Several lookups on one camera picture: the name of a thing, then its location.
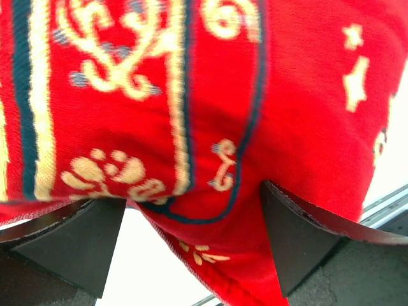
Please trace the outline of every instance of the navy stripe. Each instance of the navy stripe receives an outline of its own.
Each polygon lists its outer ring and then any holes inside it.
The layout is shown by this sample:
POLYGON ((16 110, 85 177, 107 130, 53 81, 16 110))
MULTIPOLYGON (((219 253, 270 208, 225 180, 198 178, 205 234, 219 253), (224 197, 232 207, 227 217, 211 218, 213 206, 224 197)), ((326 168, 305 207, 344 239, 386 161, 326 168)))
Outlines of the navy stripe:
POLYGON ((263 94, 264 94, 263 87, 264 87, 264 83, 266 80, 266 64, 267 64, 266 41, 264 37, 265 35, 265 16, 263 15, 265 12, 266 11, 264 8, 264 2, 263 0, 261 0, 259 2, 259 22, 260 22, 260 31, 261 31, 261 43, 259 44, 259 58, 258 58, 259 70, 258 70, 257 78, 256 78, 256 87, 254 91, 254 97, 251 103, 251 112, 250 112, 251 115, 249 117, 249 121, 248 121, 247 128, 245 130, 245 133, 237 149, 237 174, 235 175, 235 184, 233 186, 233 190, 231 191, 231 197, 229 198, 228 206, 220 215, 218 215, 215 218, 211 218, 211 219, 190 219, 182 215, 178 215, 178 214, 174 214, 173 212, 170 212, 170 206, 171 204, 175 202, 174 198, 172 198, 171 201, 169 201, 166 205, 163 205, 162 207, 149 203, 149 205, 147 205, 147 208, 151 209, 152 211, 157 212, 158 214, 164 214, 170 219, 176 220, 184 224, 200 225, 200 224, 210 224, 210 223, 220 221, 226 215, 228 215, 231 209, 233 208, 238 198, 238 194, 240 190, 241 175, 242 175, 241 173, 242 172, 242 159, 244 158, 245 150, 249 144, 249 141, 251 140, 251 135, 254 131, 254 128, 256 127, 256 124, 259 121, 259 116, 261 113, 261 106, 262 106, 262 100, 263 100, 263 94))
MULTIPOLYGON (((187 154, 188 154, 188 163, 189 163, 189 185, 187 190, 190 190, 194 187, 195 184, 195 165, 193 161, 193 141, 191 139, 191 126, 190 126, 190 117, 189 117, 189 93, 191 88, 191 78, 189 78, 189 73, 191 71, 191 56, 189 54, 190 47, 193 44, 192 29, 193 29, 193 10, 192 10, 192 0, 186 0, 186 20, 184 21, 184 93, 183 93, 183 113, 184 113, 184 127, 185 127, 185 136, 187 142, 187 154)), ((175 198, 168 198, 167 202, 164 205, 156 205, 151 202, 143 202, 143 206, 153 212, 158 214, 171 215, 170 207, 175 202, 175 198)))
POLYGON ((30 0, 13 0, 13 78, 15 99, 20 109, 20 130, 23 155, 23 192, 27 200, 35 200, 34 177, 38 155, 36 147, 36 132, 33 126, 33 112, 29 105, 31 62, 29 55, 28 22, 30 14, 30 0))
POLYGON ((190 184, 187 190, 190 190, 195 183, 195 165, 193 161, 193 144, 191 139, 191 126, 189 117, 189 94, 191 88, 191 78, 189 74, 191 71, 191 59, 189 51, 191 50, 191 45, 193 44, 192 30, 193 30, 193 9, 192 0, 186 0, 186 20, 184 24, 184 94, 183 94, 183 113, 184 113, 184 126, 186 127, 186 142, 187 142, 187 153, 189 157, 189 178, 190 184))

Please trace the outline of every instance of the star motif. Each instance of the star motif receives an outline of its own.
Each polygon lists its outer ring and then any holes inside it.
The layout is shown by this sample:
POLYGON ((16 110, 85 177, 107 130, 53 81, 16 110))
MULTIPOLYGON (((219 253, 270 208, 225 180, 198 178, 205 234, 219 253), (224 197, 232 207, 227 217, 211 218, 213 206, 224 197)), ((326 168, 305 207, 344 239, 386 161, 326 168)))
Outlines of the star motif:
POLYGON ((362 47, 364 45, 363 38, 361 37, 363 34, 363 27, 361 25, 351 24, 349 27, 344 27, 342 32, 347 36, 344 48, 355 51, 358 46, 362 47))
POLYGON ((346 91, 346 110, 354 113, 360 101, 367 100, 364 89, 365 75, 367 74, 370 59, 359 56, 353 70, 343 76, 343 86, 346 91))

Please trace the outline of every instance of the red fabric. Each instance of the red fabric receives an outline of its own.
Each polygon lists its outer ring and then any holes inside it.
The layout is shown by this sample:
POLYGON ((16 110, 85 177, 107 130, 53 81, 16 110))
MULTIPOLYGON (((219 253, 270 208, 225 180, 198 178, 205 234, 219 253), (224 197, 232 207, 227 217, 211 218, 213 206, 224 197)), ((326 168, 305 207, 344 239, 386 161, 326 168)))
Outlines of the red fabric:
POLYGON ((405 0, 7 0, 0 27, 0 223, 133 198, 245 306, 288 304, 260 182, 357 221, 408 53, 405 0))

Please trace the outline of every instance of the floral motif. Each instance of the floral motif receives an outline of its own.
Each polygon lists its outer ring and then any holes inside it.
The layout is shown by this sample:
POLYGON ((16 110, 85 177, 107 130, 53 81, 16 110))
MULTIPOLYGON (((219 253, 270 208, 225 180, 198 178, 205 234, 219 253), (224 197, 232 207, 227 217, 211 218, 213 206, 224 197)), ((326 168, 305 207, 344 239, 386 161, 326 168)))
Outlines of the floral motif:
MULTIPOLYGON (((183 251, 185 252, 190 251, 190 247, 185 242, 179 240, 178 244, 183 249, 183 251)), ((197 265, 201 266, 203 264, 203 260, 208 261, 209 263, 216 263, 218 261, 230 260, 228 256, 203 253, 209 250, 210 250, 210 247, 207 245, 195 245, 194 246, 193 258, 197 265)))
POLYGON ((129 185, 127 193, 135 201, 147 201, 165 190, 160 180, 145 180, 146 170, 138 158, 119 150, 112 151, 110 157, 120 166, 107 162, 105 152, 99 149, 93 149, 90 157, 78 157, 71 161, 71 171, 61 173, 62 181, 73 189, 87 192, 85 195, 73 195, 72 198, 116 196, 108 189, 109 181, 129 185))
POLYGON ((227 171, 230 166, 235 164, 235 162, 228 157, 235 153, 235 149, 234 143, 228 139, 223 139, 211 147, 211 151, 216 153, 223 161, 215 177, 208 182, 208 184, 217 191, 226 191, 231 188, 234 183, 232 173, 228 173, 227 171))

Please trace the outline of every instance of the gold embroidery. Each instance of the gold embroidery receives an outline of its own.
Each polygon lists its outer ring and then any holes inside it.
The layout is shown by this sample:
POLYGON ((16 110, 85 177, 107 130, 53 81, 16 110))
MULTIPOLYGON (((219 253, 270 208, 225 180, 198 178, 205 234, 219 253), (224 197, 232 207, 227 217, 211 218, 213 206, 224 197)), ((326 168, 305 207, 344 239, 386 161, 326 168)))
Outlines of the gold embroidery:
POLYGON ((378 164, 378 160, 381 156, 381 154, 383 153, 385 144, 387 142, 387 135, 385 130, 381 131, 380 133, 378 133, 377 138, 375 139, 374 142, 374 166, 377 166, 378 164))
POLYGON ((240 34, 242 18, 244 18, 249 41, 259 43, 261 33, 259 11, 256 5, 250 0, 232 0, 230 1, 232 4, 223 4, 223 2, 203 0, 200 11, 207 30, 222 40, 232 40, 240 34))
POLYGON ((82 62, 82 71, 90 85, 102 92, 121 89, 123 93, 137 101, 143 101, 151 95, 152 84, 145 75, 137 74, 144 58, 166 56, 167 94, 170 110, 171 134, 175 144, 176 183, 174 195, 185 192, 189 185, 189 163, 184 127, 184 0, 173 0, 168 9, 168 27, 160 29, 159 3, 157 0, 145 1, 146 13, 129 12, 121 18, 121 24, 135 34, 135 45, 130 54, 116 64, 109 52, 101 46, 95 29, 107 29, 114 24, 106 4, 93 0, 84 4, 83 0, 59 0, 57 3, 57 24, 68 41, 81 52, 93 57, 82 62), (78 33, 68 18, 78 24, 78 33), (96 62, 106 73, 103 78, 96 62))
POLYGON ((8 148, 6 138, 6 116, 4 106, 0 98, 0 201, 7 201, 7 165, 8 148))
POLYGON ((184 0, 173 0, 170 6, 170 27, 169 32, 175 35, 175 49, 170 52, 167 58, 167 68, 169 77, 167 79, 170 94, 168 97, 171 126, 173 131, 171 134, 174 137, 174 145, 176 147, 176 184, 173 190, 174 195, 183 194, 189 183, 189 163, 186 143, 186 129, 184 128, 183 115, 183 94, 184 94, 184 20, 186 14, 184 12, 184 0))
POLYGON ((154 200, 153 203, 156 204, 156 205, 164 205, 164 204, 167 203, 167 200, 168 200, 168 197, 167 197, 167 196, 163 196, 163 197, 161 197, 161 198, 158 198, 158 199, 154 200))
MULTIPOLYGON (((183 249, 184 252, 189 252, 190 247, 183 241, 178 241, 179 246, 183 249)), ((207 245, 196 245, 195 251, 193 251, 193 258, 197 265, 201 266, 203 264, 203 259, 208 261, 209 263, 216 263, 217 261, 227 261, 230 260, 228 256, 221 256, 221 255, 212 255, 207 253, 202 253, 203 251, 209 251, 210 247, 207 245)))
POLYGON ((361 25, 351 24, 349 27, 344 27, 342 32, 346 35, 344 48, 355 51, 357 47, 364 45, 363 38, 361 37, 363 34, 363 27, 361 25))
POLYGON ((354 113, 360 101, 366 101, 364 83, 370 60, 364 56, 359 56, 353 70, 348 75, 343 76, 343 85, 346 90, 347 104, 346 110, 354 113))
POLYGON ((54 188, 55 138, 54 124, 49 110, 50 93, 50 50, 48 37, 50 34, 49 1, 33 0, 32 12, 29 17, 29 44, 31 60, 31 90, 29 103, 33 111, 34 128, 38 159, 34 195, 38 200, 50 200, 50 192, 54 188))
MULTIPOLYGON (((156 180, 156 179, 150 179, 141 186, 131 187, 129 189, 128 194, 135 201, 142 202, 142 201, 146 201, 151 196, 157 193, 160 193, 164 190, 165 190, 165 187, 164 187, 163 182, 161 182, 160 180, 156 180)), ((158 201, 155 201, 154 203, 157 205, 163 205, 166 202, 162 202, 158 200, 158 201)))
POLYGON ((125 152, 115 150, 111 153, 111 157, 122 164, 121 169, 112 163, 106 163, 100 168, 96 161, 103 162, 106 159, 102 150, 93 149, 90 157, 74 158, 71 161, 72 171, 61 173, 65 184, 76 190, 87 191, 86 195, 74 194, 70 196, 71 199, 116 196, 109 191, 108 180, 130 185, 127 193, 136 201, 146 201, 166 189, 163 182, 154 178, 148 179, 144 184, 132 186, 143 181, 145 168, 138 158, 128 157, 125 152))
POLYGON ((235 153, 235 146, 231 140, 223 139, 215 147, 216 153, 222 160, 222 165, 218 168, 217 174, 210 185, 217 191, 226 191, 234 184, 232 174, 227 173, 227 171, 230 166, 235 164, 235 162, 228 157, 235 153))

